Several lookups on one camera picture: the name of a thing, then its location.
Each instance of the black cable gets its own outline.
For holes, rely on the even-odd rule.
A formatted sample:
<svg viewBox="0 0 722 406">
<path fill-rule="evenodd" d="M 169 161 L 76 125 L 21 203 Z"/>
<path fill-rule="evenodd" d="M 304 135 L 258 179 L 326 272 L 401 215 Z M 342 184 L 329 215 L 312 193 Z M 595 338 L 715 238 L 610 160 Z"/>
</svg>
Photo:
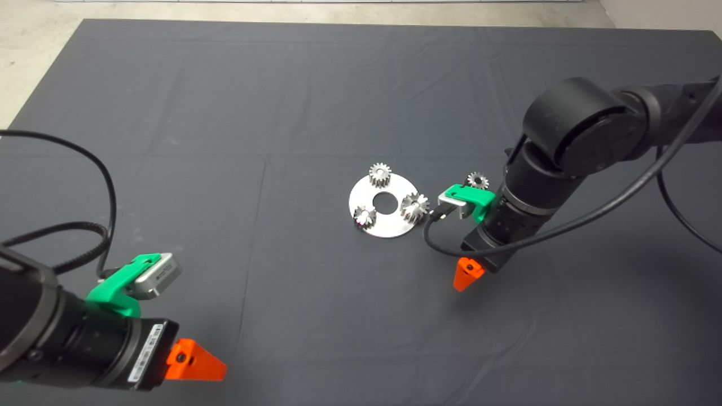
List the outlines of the black cable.
<svg viewBox="0 0 722 406">
<path fill-rule="evenodd" d="M 583 225 L 587 225 L 594 220 L 599 219 L 602 216 L 609 214 L 612 210 L 618 208 L 622 203 L 629 200 L 632 196 L 637 194 L 652 178 L 656 177 L 662 169 L 669 163 L 669 161 L 678 153 L 678 151 L 684 146 L 685 142 L 695 133 L 697 128 L 700 126 L 702 121 L 710 113 L 712 106 L 717 102 L 717 99 L 722 95 L 722 77 L 717 79 L 717 83 L 714 88 L 710 91 L 704 101 L 700 104 L 700 107 L 692 114 L 689 121 L 684 125 L 679 134 L 672 140 L 669 147 L 664 150 L 664 153 L 645 170 L 642 175 L 635 179 L 629 186 L 627 186 L 620 194 L 616 195 L 615 198 L 609 200 L 607 203 L 601 205 L 597 209 L 587 213 L 586 215 L 577 217 L 570 222 L 562 224 L 551 230 L 547 230 L 543 233 L 536 234 L 535 236 L 524 238 L 522 240 L 505 244 L 502 246 L 494 247 L 491 249 L 485 249 L 482 251 L 456 251 L 443 248 L 431 241 L 429 236 L 429 229 L 431 225 L 440 219 L 440 215 L 432 215 L 424 225 L 424 241 L 432 249 L 449 256 L 457 257 L 469 257 L 469 258 L 484 258 L 489 255 L 501 254 L 502 252 L 515 251 L 526 246 L 534 245 L 550 238 L 559 236 L 569 231 L 575 230 Z"/>
<path fill-rule="evenodd" d="M 657 159 L 662 155 L 664 152 L 664 148 L 662 146 L 657 147 Z M 672 212 L 674 217 L 679 220 L 679 222 L 684 226 L 684 228 L 687 229 L 690 233 L 692 233 L 693 236 L 697 237 L 698 240 L 702 241 L 703 243 L 707 244 L 708 247 L 712 248 L 713 250 L 717 251 L 718 253 L 722 254 L 722 247 L 712 242 L 709 238 L 705 237 L 702 233 L 700 233 L 697 228 L 695 228 L 692 223 L 687 220 L 687 218 L 682 215 L 682 213 L 677 209 L 677 206 L 672 201 L 672 198 L 669 196 L 669 192 L 667 191 L 667 186 L 664 183 L 664 176 L 662 175 L 662 172 L 660 171 L 657 175 L 657 186 L 659 187 L 659 193 L 662 195 L 662 199 L 667 204 L 667 207 L 669 208 L 669 211 Z"/>
<path fill-rule="evenodd" d="M 108 258 L 108 252 L 110 251 L 110 244 L 113 242 L 113 234 L 116 229 L 116 217 L 117 217 L 117 212 L 118 212 L 118 203 L 116 200 L 116 189 L 113 186 L 113 179 L 110 177 L 110 172 L 108 172 L 108 169 L 105 167 L 103 162 L 100 160 L 100 158 L 96 157 L 95 155 L 93 155 L 90 151 L 86 150 L 85 148 L 83 148 L 77 144 L 74 144 L 70 141 L 66 141 L 65 139 L 58 138 L 58 137 L 55 137 L 55 136 L 52 136 L 49 134 L 43 134 L 43 133 L 35 132 L 35 131 L 11 130 L 11 129 L 1 130 L 0 129 L 0 137 L 22 137 L 22 138 L 40 139 L 43 141 L 53 142 L 55 144 L 62 145 L 63 147 L 69 148 L 75 152 L 80 153 L 81 155 L 88 158 L 91 162 L 93 162 L 95 164 L 95 166 L 97 166 L 98 169 L 100 169 L 100 172 L 103 175 L 103 180 L 105 181 L 105 187 L 108 189 L 108 200 L 110 201 L 110 216 L 108 219 L 108 228 L 105 231 L 106 234 L 103 239 L 103 242 L 98 244 L 96 247 L 94 247 L 90 251 L 88 251 L 76 258 L 73 258 L 67 262 L 64 262 L 63 264 L 60 264 L 61 266 L 64 265 L 64 267 L 62 268 L 62 272 L 59 272 L 56 269 L 56 273 L 67 272 L 71 269 L 82 266 L 83 264 L 87 264 L 88 262 L 92 261 L 92 259 L 99 256 L 100 259 L 97 262 L 97 267 L 95 269 L 95 273 L 96 273 L 96 275 L 101 276 L 103 274 L 103 268 L 105 267 L 105 260 Z M 41 231 L 47 231 L 48 229 L 57 228 L 59 226 L 62 226 L 62 225 L 54 225 L 52 227 L 44 228 L 42 230 L 34 231 L 34 232 L 28 233 L 28 234 L 39 233 Z M 59 231 L 61 231 L 61 230 L 55 230 L 55 231 L 52 231 L 51 233 L 56 233 Z M 69 268 L 68 264 L 71 264 L 71 265 L 80 264 L 80 265 Z"/>
<path fill-rule="evenodd" d="M 57 264 L 56 266 L 52 267 L 53 271 L 57 275 L 63 274 L 65 272 L 68 272 L 70 270 L 73 270 L 77 267 L 82 267 L 83 265 L 87 264 L 88 262 L 91 262 L 93 259 L 98 258 L 108 247 L 108 244 L 110 241 L 108 240 L 108 230 L 97 223 L 89 223 L 85 221 L 74 221 L 70 223 L 62 223 L 62 224 L 56 224 L 52 225 L 51 227 L 41 228 L 40 230 L 35 230 L 30 233 L 23 234 L 21 236 L 10 238 L 9 240 L 5 240 L 0 243 L 2 246 L 11 247 L 16 246 L 22 243 L 27 243 L 29 241 L 37 240 L 38 238 L 42 238 L 45 236 L 48 236 L 50 234 L 54 233 L 60 233 L 61 231 L 70 231 L 70 230 L 83 230 L 83 231 L 91 231 L 93 233 L 98 234 L 101 237 L 101 241 L 98 245 L 90 249 L 89 251 L 84 252 L 83 254 L 80 254 L 79 256 L 76 256 L 73 259 L 70 259 L 68 261 L 62 262 L 60 264 Z"/>
</svg>

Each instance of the gray tablecloth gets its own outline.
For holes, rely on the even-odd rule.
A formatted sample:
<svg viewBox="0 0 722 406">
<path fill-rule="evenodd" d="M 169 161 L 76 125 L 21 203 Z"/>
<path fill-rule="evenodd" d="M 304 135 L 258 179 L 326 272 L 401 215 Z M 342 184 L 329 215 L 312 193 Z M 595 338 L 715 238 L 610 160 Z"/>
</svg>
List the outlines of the gray tablecloth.
<svg viewBox="0 0 722 406">
<path fill-rule="evenodd" d="M 529 103 L 556 81 L 608 88 L 707 80 L 708 32 L 83 22 L 13 127 L 96 152 L 118 187 L 109 264 L 171 251 L 185 273 L 145 316 L 180 322 L 229 366 L 222 383 L 145 393 L 0 386 L 5 405 L 714 405 L 722 402 L 720 258 L 647 188 L 516 254 L 466 292 L 418 228 L 352 226 L 348 193 L 391 165 L 436 196 L 480 170 L 499 184 Z M 667 170 L 722 241 L 720 145 Z M 595 175 L 558 224 L 652 157 Z M 100 175 L 51 144 L 0 142 L 1 236 L 107 220 Z M 440 223 L 457 246 L 470 220 Z M 25 252 L 52 263 L 92 238 Z M 91 267 L 62 283 L 83 297 Z"/>
</svg>

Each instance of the center hole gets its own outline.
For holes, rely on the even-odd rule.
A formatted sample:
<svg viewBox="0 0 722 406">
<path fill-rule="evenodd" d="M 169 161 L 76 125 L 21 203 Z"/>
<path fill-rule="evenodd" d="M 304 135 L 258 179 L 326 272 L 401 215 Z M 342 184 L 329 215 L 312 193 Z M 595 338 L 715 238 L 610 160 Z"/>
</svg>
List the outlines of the center hole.
<svg viewBox="0 0 722 406">
<path fill-rule="evenodd" d="M 399 207 L 399 202 L 396 201 L 396 197 L 387 191 L 382 191 L 373 198 L 373 206 L 376 211 L 382 215 L 389 215 L 396 211 Z"/>
</svg>

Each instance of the gear teeth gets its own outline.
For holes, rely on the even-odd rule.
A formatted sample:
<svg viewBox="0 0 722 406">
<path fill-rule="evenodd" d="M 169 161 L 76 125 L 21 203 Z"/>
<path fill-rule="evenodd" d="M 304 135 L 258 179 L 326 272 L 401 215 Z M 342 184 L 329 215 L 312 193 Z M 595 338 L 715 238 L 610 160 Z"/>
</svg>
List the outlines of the gear teeth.
<svg viewBox="0 0 722 406">
<path fill-rule="evenodd" d="M 487 190 L 489 188 L 489 179 L 481 172 L 471 172 L 466 177 L 466 185 L 472 188 Z"/>
<path fill-rule="evenodd" d="M 375 163 L 368 169 L 368 178 L 377 188 L 383 188 L 391 181 L 391 168 L 385 163 Z"/>
<path fill-rule="evenodd" d="M 361 230 L 368 230 L 376 224 L 376 209 L 367 209 L 366 206 L 356 207 L 354 210 L 354 224 Z"/>
<path fill-rule="evenodd" d="M 401 215 L 411 224 L 417 224 L 429 213 L 429 199 L 423 194 L 412 193 L 401 200 Z"/>
</svg>

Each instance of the spur gear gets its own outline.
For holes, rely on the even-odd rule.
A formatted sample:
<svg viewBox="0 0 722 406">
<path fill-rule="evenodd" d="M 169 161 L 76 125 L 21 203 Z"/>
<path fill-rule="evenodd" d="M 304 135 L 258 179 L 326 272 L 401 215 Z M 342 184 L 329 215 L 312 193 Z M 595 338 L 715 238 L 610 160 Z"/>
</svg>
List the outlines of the spur gear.
<svg viewBox="0 0 722 406">
<path fill-rule="evenodd" d="M 466 184 L 472 188 L 487 190 L 489 188 L 489 179 L 481 172 L 471 172 L 466 177 Z"/>
<path fill-rule="evenodd" d="M 385 163 L 375 163 L 368 169 L 368 178 L 372 185 L 383 188 L 391 180 L 391 168 Z"/>
<path fill-rule="evenodd" d="M 367 230 L 376 224 L 376 209 L 367 209 L 366 206 L 356 207 L 354 210 L 354 223 L 362 230 Z"/>
<path fill-rule="evenodd" d="M 401 215 L 411 224 L 418 223 L 429 212 L 429 199 L 423 194 L 408 194 L 401 200 Z"/>
</svg>

